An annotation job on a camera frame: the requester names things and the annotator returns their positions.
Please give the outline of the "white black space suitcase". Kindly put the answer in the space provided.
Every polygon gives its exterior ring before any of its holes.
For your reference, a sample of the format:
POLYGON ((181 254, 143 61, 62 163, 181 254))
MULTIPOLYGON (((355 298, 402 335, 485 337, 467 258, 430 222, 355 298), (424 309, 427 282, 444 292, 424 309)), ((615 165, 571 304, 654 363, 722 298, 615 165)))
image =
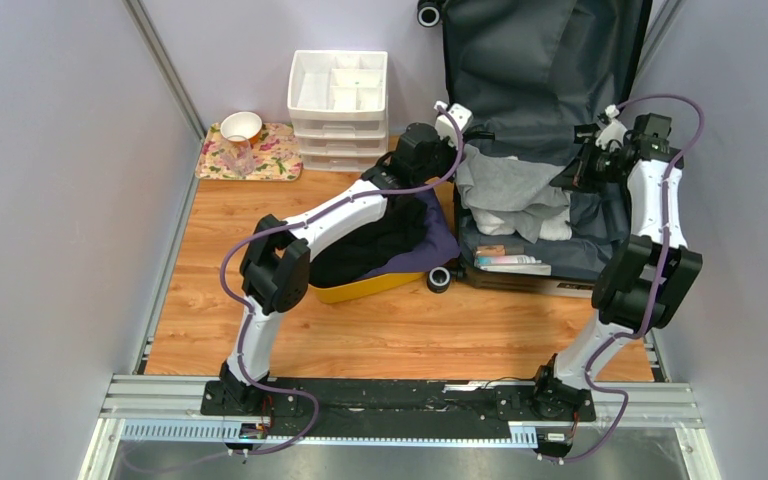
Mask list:
MULTIPOLYGON (((442 30, 449 100, 473 113, 470 127, 494 134, 471 141, 491 157, 567 167, 578 133, 632 89, 652 3, 649 1, 421 1, 417 20, 442 30)), ((572 238, 530 243, 518 235, 481 234, 453 191, 458 276, 484 289, 587 298, 629 233, 624 188, 567 191, 572 238), (551 276, 477 269, 475 249, 504 245, 529 255, 551 276)))

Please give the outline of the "white plastic drawer organizer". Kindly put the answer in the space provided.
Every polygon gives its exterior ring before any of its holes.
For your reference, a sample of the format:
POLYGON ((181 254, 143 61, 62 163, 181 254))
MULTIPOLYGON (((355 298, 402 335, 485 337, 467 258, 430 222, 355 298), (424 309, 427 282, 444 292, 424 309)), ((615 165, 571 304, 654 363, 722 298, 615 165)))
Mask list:
POLYGON ((303 166, 360 172, 389 145, 388 53, 297 50, 287 109, 303 166))

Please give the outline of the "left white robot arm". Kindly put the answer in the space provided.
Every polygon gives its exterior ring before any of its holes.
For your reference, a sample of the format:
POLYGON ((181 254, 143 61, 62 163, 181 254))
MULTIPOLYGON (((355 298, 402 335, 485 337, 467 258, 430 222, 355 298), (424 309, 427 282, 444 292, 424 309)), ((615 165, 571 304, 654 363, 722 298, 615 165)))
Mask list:
POLYGON ((448 178, 465 144, 494 134, 467 128, 461 139, 446 129, 413 123, 394 150, 385 153, 340 195, 285 220, 263 217, 240 264, 244 318, 237 344, 205 393, 202 409, 218 407, 253 415, 265 404, 270 360, 281 322, 306 294, 311 263, 351 232, 379 221, 426 189, 432 178, 448 178))

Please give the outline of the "white flat box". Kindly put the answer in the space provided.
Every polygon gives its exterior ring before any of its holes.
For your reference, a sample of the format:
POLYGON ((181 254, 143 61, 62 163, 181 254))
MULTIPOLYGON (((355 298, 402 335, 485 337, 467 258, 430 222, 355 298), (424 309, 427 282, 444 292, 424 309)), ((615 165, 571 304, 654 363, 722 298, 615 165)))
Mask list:
POLYGON ((479 265, 477 269, 491 273, 510 273, 517 275, 551 276, 552 267, 547 264, 517 264, 517 265, 479 265))

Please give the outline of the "white towel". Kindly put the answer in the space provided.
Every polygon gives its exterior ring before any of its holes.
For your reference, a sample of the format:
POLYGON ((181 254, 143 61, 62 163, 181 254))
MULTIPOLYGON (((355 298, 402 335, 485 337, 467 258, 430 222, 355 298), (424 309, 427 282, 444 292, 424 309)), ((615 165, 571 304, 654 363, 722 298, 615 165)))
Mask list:
POLYGON ((519 211, 471 210, 478 230, 485 235, 518 235, 530 243, 538 240, 565 241, 572 237, 571 208, 532 205, 519 211))

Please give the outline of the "black garment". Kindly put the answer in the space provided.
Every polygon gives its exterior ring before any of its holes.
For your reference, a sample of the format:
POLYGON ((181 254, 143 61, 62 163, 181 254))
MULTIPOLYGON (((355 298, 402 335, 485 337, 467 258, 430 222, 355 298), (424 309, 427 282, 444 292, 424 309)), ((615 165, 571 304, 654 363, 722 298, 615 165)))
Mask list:
POLYGON ((426 237, 427 203, 415 196, 373 223, 353 230, 311 262, 309 283, 330 288, 352 283, 411 252, 426 237))

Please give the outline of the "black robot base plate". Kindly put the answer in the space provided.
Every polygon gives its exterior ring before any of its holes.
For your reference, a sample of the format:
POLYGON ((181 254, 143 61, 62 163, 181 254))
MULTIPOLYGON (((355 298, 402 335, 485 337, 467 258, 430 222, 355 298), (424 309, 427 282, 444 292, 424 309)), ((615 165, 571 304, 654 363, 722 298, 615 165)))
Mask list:
POLYGON ((536 387, 530 380, 432 381, 336 378, 270 378, 274 392, 253 415, 202 409, 201 414, 248 417, 265 422, 269 440, 293 437, 346 440, 503 440, 511 423, 538 425, 539 442, 561 433, 570 448, 575 425, 596 419, 589 391, 568 393, 560 386, 536 387))

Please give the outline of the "yellow plastic basket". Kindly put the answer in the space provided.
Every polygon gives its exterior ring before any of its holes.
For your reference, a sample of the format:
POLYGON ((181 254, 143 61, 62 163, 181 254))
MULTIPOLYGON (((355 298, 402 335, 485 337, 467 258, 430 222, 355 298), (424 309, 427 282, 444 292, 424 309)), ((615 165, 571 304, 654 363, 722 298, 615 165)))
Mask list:
POLYGON ((309 289, 321 303, 336 304, 388 291, 424 276, 424 272, 388 273, 334 287, 322 288, 311 285, 309 289))

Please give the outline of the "floral serving tray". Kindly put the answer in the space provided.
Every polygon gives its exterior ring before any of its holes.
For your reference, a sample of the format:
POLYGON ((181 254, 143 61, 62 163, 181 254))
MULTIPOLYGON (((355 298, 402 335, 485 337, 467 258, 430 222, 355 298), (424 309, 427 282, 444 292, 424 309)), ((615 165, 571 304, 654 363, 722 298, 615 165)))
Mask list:
POLYGON ((297 180, 303 171, 298 141, 293 126, 289 123, 266 123, 257 140, 252 143, 254 159, 250 172, 235 171, 225 158, 237 147, 220 133, 216 122, 207 130, 195 177, 201 180, 244 180, 291 182, 297 180))

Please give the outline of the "small brown box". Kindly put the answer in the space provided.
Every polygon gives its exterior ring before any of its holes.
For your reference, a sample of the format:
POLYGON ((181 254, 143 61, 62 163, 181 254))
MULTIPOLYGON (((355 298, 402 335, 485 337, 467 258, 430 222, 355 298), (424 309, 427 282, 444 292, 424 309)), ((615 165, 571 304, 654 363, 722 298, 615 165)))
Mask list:
POLYGON ((507 254, 504 245, 482 245, 475 249, 476 257, 497 257, 507 254))

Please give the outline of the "navy blue garment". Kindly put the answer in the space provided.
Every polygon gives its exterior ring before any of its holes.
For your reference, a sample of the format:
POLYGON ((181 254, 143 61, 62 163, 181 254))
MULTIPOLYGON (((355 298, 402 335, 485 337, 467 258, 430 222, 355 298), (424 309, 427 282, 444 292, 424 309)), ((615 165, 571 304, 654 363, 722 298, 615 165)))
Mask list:
POLYGON ((383 266, 357 278, 365 280, 384 274, 428 272, 442 266, 460 254, 460 247, 451 233, 444 209, 433 190, 416 194, 426 204, 424 226, 426 236, 411 251, 392 257, 383 266))

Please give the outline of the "grey garment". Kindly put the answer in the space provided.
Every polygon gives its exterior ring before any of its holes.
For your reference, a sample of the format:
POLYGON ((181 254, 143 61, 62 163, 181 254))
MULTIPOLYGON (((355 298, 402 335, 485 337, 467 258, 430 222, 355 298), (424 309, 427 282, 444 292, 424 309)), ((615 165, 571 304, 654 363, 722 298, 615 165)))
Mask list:
POLYGON ((570 194, 549 185, 562 170, 561 166, 514 156, 487 156, 477 147, 467 145, 456 172, 456 186, 462 206, 470 213, 476 208, 519 211, 536 204, 571 208, 570 194))

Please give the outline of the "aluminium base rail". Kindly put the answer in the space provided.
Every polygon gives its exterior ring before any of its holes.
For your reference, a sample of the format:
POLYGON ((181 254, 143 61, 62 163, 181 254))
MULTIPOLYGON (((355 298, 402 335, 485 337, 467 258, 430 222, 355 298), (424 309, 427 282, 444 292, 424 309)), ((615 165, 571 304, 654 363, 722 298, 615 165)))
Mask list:
POLYGON ((103 479, 126 438, 204 441, 241 449, 358 444, 498 447, 536 451, 568 464, 574 436, 604 452, 623 429, 664 429, 678 442, 692 479, 720 472, 691 388, 681 383, 601 383, 562 400, 535 395, 530 380, 490 381, 271 378, 265 390, 228 392, 212 377, 117 375, 108 388, 80 475, 103 479))

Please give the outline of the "white orange bowl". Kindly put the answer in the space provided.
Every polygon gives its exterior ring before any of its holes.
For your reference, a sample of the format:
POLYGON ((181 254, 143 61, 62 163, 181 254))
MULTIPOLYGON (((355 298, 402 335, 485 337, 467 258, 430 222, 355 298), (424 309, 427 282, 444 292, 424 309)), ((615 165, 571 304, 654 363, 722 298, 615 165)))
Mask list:
POLYGON ((263 128, 261 117, 251 111, 240 111, 228 115, 220 122, 219 131, 224 139, 232 143, 254 143, 263 128))

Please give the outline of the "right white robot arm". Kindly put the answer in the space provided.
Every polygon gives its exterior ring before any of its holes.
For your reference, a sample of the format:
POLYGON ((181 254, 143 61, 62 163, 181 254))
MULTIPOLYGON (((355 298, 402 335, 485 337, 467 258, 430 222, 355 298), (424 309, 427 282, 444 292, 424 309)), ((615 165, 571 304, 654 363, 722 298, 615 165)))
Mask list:
POLYGON ((675 315, 703 260, 680 227, 682 155, 669 144, 670 118, 636 117, 626 128, 614 114, 578 133, 575 159, 552 180, 568 191, 594 193, 620 185, 630 204, 630 234, 600 273, 594 314, 571 346, 541 366, 529 406, 544 420, 577 420, 592 398, 596 376, 625 345, 675 315))

